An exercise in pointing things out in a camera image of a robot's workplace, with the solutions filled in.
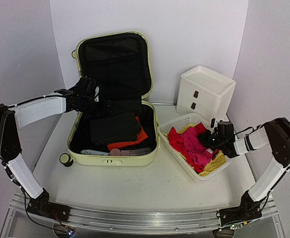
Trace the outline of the yellow garment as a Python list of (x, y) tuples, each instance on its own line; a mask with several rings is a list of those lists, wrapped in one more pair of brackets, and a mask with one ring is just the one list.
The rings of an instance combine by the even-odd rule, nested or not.
[(204, 171), (199, 174), (197, 172), (196, 173), (201, 177), (206, 177), (212, 172), (214, 172), (215, 170), (217, 170), (219, 167), (224, 165), (225, 163), (226, 163), (226, 159), (225, 159), (224, 154), (222, 153), (222, 151), (218, 150), (217, 156), (205, 167)]

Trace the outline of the magenta pink garment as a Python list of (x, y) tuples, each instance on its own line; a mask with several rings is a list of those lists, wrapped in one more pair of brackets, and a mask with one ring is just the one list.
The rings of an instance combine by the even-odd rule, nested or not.
[(198, 136), (207, 132), (203, 124), (194, 127), (190, 126), (179, 136), (183, 140), (186, 151), (187, 162), (199, 174), (204, 171), (205, 167), (217, 156), (218, 150), (212, 150), (205, 147), (199, 141)]

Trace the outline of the black garment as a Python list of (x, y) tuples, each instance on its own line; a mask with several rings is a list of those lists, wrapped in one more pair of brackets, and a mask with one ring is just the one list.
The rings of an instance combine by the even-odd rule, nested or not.
[(132, 112), (90, 120), (91, 141), (97, 146), (106, 146), (124, 136), (133, 136), (140, 130)]

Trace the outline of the pale green hard-shell suitcase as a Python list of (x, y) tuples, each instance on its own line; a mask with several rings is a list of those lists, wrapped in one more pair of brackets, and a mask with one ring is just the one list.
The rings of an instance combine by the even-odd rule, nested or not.
[(96, 100), (110, 100), (115, 116), (132, 112), (139, 117), (148, 138), (138, 145), (119, 149), (150, 148), (143, 156), (93, 156), (82, 155), (85, 149), (110, 153), (107, 146), (97, 146), (91, 141), (90, 120), (87, 114), (77, 112), (67, 140), (68, 152), (60, 162), (69, 167), (73, 163), (92, 166), (144, 166), (151, 163), (158, 151), (160, 139), (155, 108), (146, 101), (153, 87), (150, 50), (146, 38), (138, 32), (125, 32), (92, 37), (82, 40), (73, 51), (79, 77), (94, 79), (99, 87)]

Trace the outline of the white perforated plastic basket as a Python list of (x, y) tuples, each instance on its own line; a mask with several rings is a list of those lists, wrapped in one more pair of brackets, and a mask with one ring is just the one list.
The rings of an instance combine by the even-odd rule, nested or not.
[(195, 181), (211, 179), (235, 161), (220, 149), (202, 145), (198, 138), (212, 131), (217, 122), (217, 119), (205, 120), (198, 114), (189, 113), (158, 127), (168, 150)]

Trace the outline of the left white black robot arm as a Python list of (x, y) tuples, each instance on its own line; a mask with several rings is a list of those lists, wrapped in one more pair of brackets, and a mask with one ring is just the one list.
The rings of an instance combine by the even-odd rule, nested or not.
[(29, 124), (54, 115), (77, 111), (94, 116), (107, 116), (109, 102), (95, 97), (44, 95), (18, 104), (0, 104), (0, 159), (10, 178), (30, 201), (26, 212), (41, 217), (66, 222), (70, 207), (50, 201), (50, 195), (27, 166), (19, 140), (19, 130)]

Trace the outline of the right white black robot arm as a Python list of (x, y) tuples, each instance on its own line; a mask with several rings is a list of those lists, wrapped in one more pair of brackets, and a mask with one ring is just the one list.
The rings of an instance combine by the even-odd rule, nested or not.
[(262, 148), (271, 151), (272, 157), (267, 168), (242, 195), (240, 204), (217, 212), (221, 228), (234, 229), (238, 224), (261, 218), (271, 192), (290, 170), (290, 122), (286, 118), (276, 118), (256, 128), (248, 127), (247, 130), (250, 131), (248, 134), (237, 138), (233, 124), (220, 121), (213, 130), (198, 137), (203, 146), (220, 150), (230, 159)]

